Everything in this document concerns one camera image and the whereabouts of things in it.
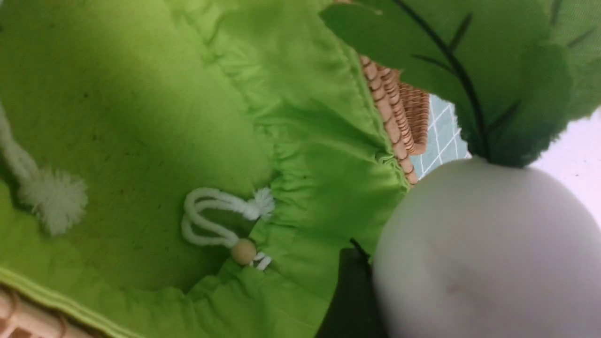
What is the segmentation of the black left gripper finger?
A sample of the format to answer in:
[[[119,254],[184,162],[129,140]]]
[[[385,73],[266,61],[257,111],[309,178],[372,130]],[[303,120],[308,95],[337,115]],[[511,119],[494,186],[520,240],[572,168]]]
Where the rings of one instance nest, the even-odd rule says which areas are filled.
[[[338,280],[317,338],[386,338],[370,255],[355,240],[339,253]]]

